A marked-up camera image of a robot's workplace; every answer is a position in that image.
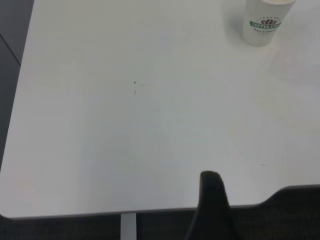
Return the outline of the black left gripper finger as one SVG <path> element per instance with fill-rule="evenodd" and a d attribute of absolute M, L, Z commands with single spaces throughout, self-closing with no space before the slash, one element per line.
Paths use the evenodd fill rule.
<path fill-rule="evenodd" d="M 217 172 L 200 174 L 199 199 L 186 240 L 239 240 L 225 186 Z"/>

